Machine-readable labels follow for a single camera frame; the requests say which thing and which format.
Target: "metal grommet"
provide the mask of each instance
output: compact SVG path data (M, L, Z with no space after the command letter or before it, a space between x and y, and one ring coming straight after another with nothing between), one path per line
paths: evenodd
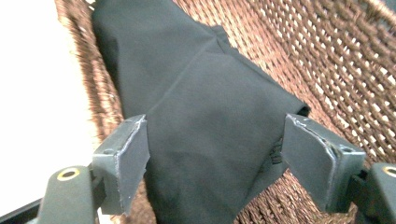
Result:
M396 168L392 167L392 166L386 166L384 168L382 168L382 170L390 176L396 177Z
M67 181L67 180L73 179L74 177L76 177L78 175L79 175L79 169L72 167L72 168L67 168L67 169L62 170L58 174L57 179L59 181Z

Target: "white surface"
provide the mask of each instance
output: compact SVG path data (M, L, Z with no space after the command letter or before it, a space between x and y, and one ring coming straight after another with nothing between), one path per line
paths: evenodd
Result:
M86 96L51 0L0 12L0 216L43 197L48 178L87 165Z

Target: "woven basket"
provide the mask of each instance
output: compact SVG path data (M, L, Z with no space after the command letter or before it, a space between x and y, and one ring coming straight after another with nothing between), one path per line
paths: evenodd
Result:
M366 165L396 162L396 15L375 0L176 0L195 20L220 24L233 47L307 102L310 117L367 152ZM90 98L96 140L122 121L120 100L95 45L92 5L56 0ZM349 223L318 211L290 172L256 197L235 223ZM155 223L142 182L130 217Z

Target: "black cloth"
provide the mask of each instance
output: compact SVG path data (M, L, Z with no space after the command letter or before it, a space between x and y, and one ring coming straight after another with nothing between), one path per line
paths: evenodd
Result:
M147 114L159 223L232 223L285 171L286 113L307 106L170 0L101 0L98 45L126 118Z

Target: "brown wicker weave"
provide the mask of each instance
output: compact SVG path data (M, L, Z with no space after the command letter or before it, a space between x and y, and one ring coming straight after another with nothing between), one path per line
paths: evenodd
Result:
M396 162L396 15L375 0L176 0L194 19L221 24L233 47L312 107L311 118L368 154ZM122 120L120 101L95 46L89 4L56 0L74 39L97 138ZM155 223L144 183L131 217ZM235 223L348 223L322 214L290 172L254 199Z

